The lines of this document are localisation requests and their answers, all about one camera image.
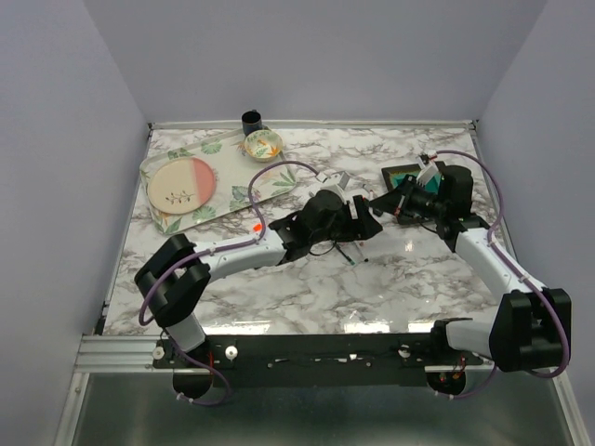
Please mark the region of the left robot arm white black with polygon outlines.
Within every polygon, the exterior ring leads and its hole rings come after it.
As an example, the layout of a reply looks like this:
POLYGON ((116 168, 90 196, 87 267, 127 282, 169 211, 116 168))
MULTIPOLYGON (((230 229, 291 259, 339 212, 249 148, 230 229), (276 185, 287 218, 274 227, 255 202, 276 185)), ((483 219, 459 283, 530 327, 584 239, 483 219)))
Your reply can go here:
POLYGON ((208 284, 244 270, 295 262, 318 243, 366 241, 381 231, 365 198, 355 196, 347 204, 321 190, 302 209, 270 223, 263 235, 203 245, 183 234, 172 236, 134 277, 144 298, 139 315, 148 310, 175 343, 175 357, 187 367, 197 366, 205 359, 206 334, 194 309, 208 284))

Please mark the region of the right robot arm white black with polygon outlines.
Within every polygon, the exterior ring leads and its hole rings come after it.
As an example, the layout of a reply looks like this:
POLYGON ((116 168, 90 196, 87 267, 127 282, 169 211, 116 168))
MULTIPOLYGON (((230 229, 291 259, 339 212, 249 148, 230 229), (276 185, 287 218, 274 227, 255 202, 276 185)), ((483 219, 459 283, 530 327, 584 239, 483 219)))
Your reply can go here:
POLYGON ((439 238, 483 281, 498 304, 489 321, 437 321, 428 341, 430 357, 446 364, 461 350, 491 360, 501 371, 529 372, 546 377, 565 369, 570 360, 572 305, 562 289, 548 288, 504 252, 493 229, 471 210, 473 177, 464 166, 440 172, 435 193, 412 176, 375 198, 374 210, 397 218, 431 220, 439 238))

